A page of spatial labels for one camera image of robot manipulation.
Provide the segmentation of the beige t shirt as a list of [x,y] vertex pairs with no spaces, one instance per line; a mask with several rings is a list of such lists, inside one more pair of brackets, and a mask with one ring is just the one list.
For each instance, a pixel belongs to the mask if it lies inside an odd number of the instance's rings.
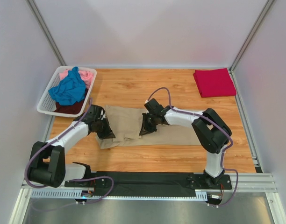
[[201,145],[193,128],[178,125],[158,125],[156,132],[140,136],[145,109],[106,105],[105,112],[115,138],[102,140],[97,137],[100,149],[142,145]]

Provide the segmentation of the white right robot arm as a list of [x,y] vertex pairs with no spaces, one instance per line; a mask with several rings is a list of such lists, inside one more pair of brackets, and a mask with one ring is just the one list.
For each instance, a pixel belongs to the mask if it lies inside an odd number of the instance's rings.
[[232,132],[214,109],[201,112],[181,110],[173,106],[163,107],[154,98],[144,104],[140,135],[157,131],[158,125],[177,125],[193,128],[195,134],[207,151],[207,164],[203,176],[208,185],[217,184],[225,171],[222,168],[222,154],[230,143]]

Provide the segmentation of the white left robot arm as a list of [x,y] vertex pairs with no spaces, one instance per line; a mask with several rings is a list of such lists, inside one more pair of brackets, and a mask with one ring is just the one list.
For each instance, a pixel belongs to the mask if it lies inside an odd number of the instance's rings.
[[102,140],[115,137],[105,109],[98,105],[90,105],[58,136],[47,142],[38,141],[32,146],[24,172],[27,184],[33,188],[57,188],[62,182],[84,181],[89,166],[78,162],[66,165],[65,155],[91,133],[96,133]]

